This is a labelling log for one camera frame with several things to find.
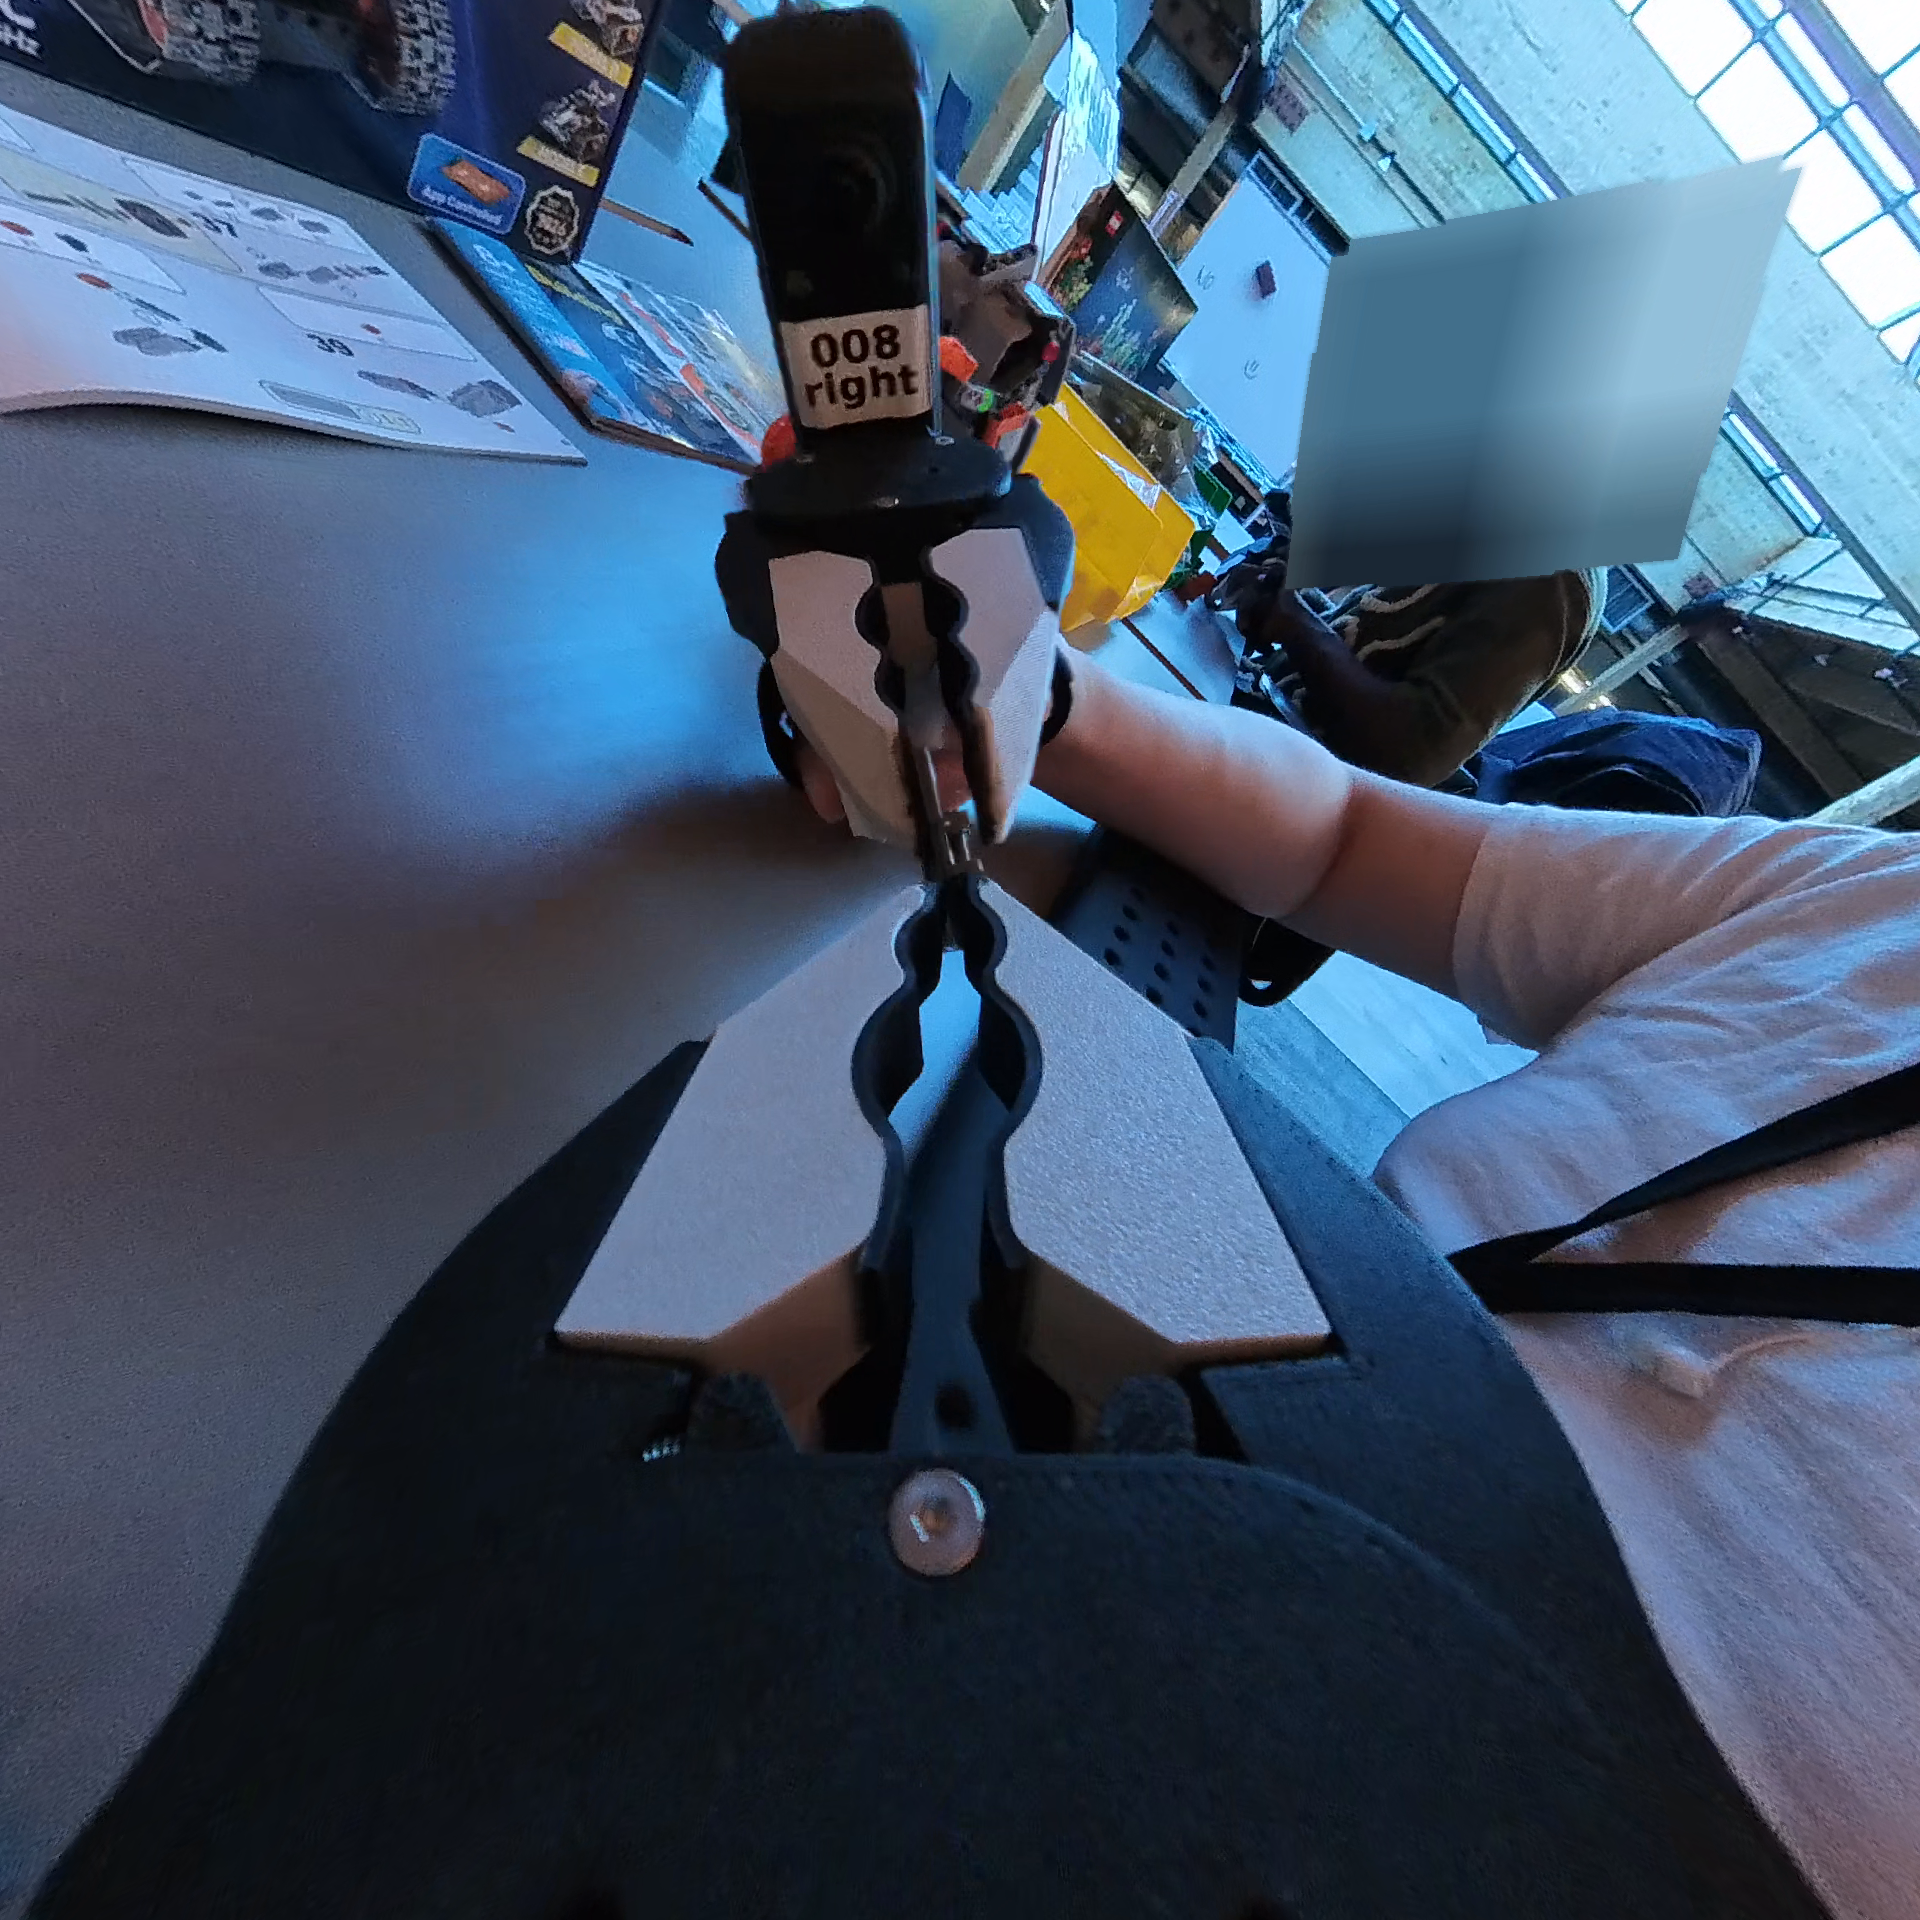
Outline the open instruction booklet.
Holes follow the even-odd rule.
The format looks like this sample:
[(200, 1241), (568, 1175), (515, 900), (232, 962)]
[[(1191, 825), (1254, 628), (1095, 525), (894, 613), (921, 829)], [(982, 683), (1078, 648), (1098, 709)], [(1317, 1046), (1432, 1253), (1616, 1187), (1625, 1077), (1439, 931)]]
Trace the open instruction booklet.
[(155, 406), (584, 455), (344, 219), (3, 110), (3, 413)]

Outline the yellow plastic bin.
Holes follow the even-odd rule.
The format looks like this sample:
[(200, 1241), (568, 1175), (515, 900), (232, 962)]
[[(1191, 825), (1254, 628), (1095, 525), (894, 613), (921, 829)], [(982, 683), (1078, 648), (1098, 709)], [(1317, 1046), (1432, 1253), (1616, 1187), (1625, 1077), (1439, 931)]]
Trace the yellow plastic bin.
[(1156, 485), (1090, 406), (1066, 390), (1023, 462), (1075, 528), (1061, 629), (1108, 628), (1142, 611), (1184, 556), (1196, 519)]

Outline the robot kit box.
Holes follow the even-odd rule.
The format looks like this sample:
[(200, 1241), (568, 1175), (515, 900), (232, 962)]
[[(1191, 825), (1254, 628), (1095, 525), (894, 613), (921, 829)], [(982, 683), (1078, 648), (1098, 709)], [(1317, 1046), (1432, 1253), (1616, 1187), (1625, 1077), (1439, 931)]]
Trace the robot kit box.
[(3, 60), (574, 260), (659, 4), (3, 4)]

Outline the grey orange toy robot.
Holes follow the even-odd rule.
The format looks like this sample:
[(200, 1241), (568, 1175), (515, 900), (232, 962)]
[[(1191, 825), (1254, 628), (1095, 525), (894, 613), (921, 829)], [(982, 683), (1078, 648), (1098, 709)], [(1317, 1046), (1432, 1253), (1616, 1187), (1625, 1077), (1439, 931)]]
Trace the grey orange toy robot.
[(779, 322), (784, 381), (802, 424), (827, 429), (898, 417), (942, 377), (944, 429), (1020, 471), (1066, 387), (1075, 322), (1031, 278), (1035, 245), (994, 253), (954, 207), (942, 207), (935, 231), (942, 336), (926, 332), (923, 304)]

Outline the colourful toy set box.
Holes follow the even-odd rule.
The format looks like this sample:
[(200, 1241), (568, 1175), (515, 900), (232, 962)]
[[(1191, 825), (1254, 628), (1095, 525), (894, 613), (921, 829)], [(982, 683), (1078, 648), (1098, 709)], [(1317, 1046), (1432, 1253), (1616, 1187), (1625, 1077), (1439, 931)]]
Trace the colourful toy set box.
[(1196, 297), (1120, 182), (1102, 186), (1075, 215), (1041, 285), (1070, 317), (1078, 353), (1133, 381), (1156, 379), (1196, 319)]

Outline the grey desk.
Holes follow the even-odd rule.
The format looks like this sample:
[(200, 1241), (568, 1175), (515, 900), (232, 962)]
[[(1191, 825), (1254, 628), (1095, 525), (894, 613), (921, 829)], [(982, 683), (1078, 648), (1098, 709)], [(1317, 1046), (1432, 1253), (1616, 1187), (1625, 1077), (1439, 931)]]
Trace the grey desk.
[(767, 765), (726, 471), (3, 420), (3, 1917), (518, 1178), (917, 875)]

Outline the blue building booklet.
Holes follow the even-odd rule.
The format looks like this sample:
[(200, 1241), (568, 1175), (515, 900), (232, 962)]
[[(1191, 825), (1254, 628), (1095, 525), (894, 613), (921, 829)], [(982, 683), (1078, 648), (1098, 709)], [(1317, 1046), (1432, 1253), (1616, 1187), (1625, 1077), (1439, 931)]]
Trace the blue building booklet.
[(761, 465), (779, 381), (714, 309), (597, 264), (525, 260), (457, 221), (426, 229), (592, 431), (739, 473)]

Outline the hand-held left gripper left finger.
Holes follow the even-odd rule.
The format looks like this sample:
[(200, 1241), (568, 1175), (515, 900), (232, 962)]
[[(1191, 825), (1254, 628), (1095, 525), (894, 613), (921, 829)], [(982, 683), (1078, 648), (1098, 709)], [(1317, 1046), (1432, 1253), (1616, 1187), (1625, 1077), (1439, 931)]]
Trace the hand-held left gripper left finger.
[(907, 885), (722, 1022), (555, 1324), (568, 1348), (767, 1380), (802, 1448), (872, 1347), (868, 1241), (906, 1149), (890, 1111), (923, 1071), (938, 892)]

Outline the whiteboard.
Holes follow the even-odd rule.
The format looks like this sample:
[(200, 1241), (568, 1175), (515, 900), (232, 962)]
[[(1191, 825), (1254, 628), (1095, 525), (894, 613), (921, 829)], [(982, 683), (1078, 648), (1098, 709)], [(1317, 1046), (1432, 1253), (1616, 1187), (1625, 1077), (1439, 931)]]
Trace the whiteboard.
[(1165, 365), (1278, 485), (1301, 462), (1304, 403), (1340, 235), (1252, 164), (1179, 264), (1196, 302)]

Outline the person's right forearm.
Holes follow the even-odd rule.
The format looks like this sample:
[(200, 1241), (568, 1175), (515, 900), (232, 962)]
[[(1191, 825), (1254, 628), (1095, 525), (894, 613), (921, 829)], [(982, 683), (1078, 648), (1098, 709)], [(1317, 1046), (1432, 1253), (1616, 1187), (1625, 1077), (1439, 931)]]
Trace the person's right forearm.
[(1444, 953), (1493, 812), (1350, 769), (1244, 709), (1061, 650), (1067, 720), (1040, 753), (1057, 805), (1264, 917), (1354, 953)]

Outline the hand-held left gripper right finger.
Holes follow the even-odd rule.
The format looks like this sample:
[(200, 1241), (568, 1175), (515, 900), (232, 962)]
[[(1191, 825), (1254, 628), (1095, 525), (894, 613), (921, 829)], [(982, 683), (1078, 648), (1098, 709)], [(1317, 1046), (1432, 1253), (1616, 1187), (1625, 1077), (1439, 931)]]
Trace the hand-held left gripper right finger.
[(1090, 1428), (1128, 1377), (1333, 1351), (1311, 1289), (1179, 1013), (1222, 1016), (1216, 967), (1175, 951), (1196, 917), (1095, 908), (1090, 953), (997, 881), (999, 995), (1031, 1031), (1040, 1089), (1004, 1146), (1030, 1256), (1020, 1348)]

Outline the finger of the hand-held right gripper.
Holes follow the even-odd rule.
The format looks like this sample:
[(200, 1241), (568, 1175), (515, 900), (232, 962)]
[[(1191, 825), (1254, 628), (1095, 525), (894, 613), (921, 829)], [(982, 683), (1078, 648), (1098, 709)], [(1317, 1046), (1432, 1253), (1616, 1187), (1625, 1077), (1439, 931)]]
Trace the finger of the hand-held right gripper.
[(921, 556), (942, 744), (923, 753), (923, 847), (997, 847), (1031, 784), (1061, 644), (1017, 525), (972, 525)]
[(858, 601), (876, 589), (864, 560), (796, 552), (770, 561), (776, 650), (770, 672), (796, 743), (834, 769), (858, 837), (921, 847), (923, 753), (942, 744), (930, 672), (881, 693), (890, 659), (856, 625)]

